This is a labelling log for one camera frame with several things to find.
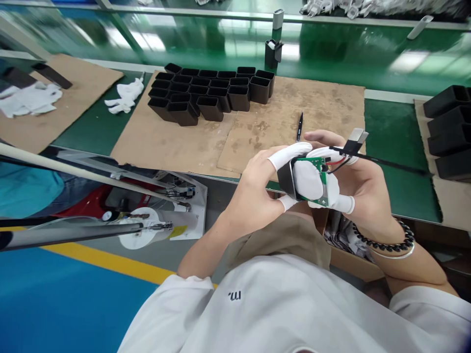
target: cardboard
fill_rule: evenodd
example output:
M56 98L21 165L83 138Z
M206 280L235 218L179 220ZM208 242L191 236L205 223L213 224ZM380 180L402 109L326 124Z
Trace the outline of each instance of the cardboard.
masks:
M62 98L54 103L57 109L38 116L24 115L14 119L0 112L0 138L32 153L45 149L123 76L122 72L64 54L55 55L47 64L73 84L68 90L62 90ZM50 83L37 72L31 76Z
M236 113L224 113L220 123L200 116L197 126L180 126L162 120L147 105L157 73L151 77L111 157L119 164L129 163L140 168L239 178L240 173L216 166Z
M275 77L268 104L251 102L249 112L237 113L218 168L241 173L260 150L295 143L302 111L301 141L304 132L318 129L347 139L355 127L365 128L364 92L364 87Z
M332 245L329 246L332 250L330 259L331 265L355 277L361 278L365 282L371 282L384 277L384 272L374 263L333 247Z
M440 179L435 164L435 159L438 157L432 156L428 150L427 139L430 137L430 132L427 123L431 119L424 114L423 104L425 101L414 101L414 103L428 169L435 174L432 181L438 203L442 209L442 224L447 227L471 231L471 184Z

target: white plastic part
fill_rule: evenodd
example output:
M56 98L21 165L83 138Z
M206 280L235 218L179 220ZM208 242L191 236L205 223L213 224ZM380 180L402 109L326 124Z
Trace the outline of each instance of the white plastic part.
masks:
M283 16L285 11L283 9L278 9L273 12L273 29L280 29L283 27Z
M424 30L424 28L433 20L433 16L427 15L422 17L420 22L417 24L417 26L414 27L413 30L409 33L407 36L407 39L413 40L416 39L417 36Z

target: green circuit board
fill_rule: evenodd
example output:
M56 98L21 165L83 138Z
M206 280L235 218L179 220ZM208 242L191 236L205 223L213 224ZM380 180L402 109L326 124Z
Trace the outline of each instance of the green circuit board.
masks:
M311 162L317 170L320 172L320 180L322 181L322 186L324 188L324 192L322 197L318 200L310 200L304 196L301 196L303 199L307 201L311 201L317 203L321 206L328 207L329 206L329 195L327 194L327 173L323 171L322 166L325 166L325 158L316 157L316 158L298 158L296 161L307 160Z

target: gray plastic part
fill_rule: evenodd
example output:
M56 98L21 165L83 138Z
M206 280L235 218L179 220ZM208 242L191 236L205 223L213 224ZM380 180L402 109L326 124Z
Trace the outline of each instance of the gray plastic part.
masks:
M273 29L280 29L283 27L283 16L285 11L283 9L278 9L273 12Z

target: beaded bracelet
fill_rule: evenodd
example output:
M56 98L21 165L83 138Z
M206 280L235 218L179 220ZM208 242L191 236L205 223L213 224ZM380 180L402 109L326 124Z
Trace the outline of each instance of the beaded bracelet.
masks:
M372 246L375 249L380 249L380 250L387 250L389 252L401 252L402 250L408 250L410 247L412 249L414 248L414 233L412 233L411 229L409 226L405 225L402 221L397 220L397 222L401 225L401 227L404 229L404 233L406 238L404 241L400 244L381 244L374 242L372 240L366 239L360 231L358 230L356 224L353 224L353 233L357 235L357 238L360 239L363 243L366 243L366 245Z

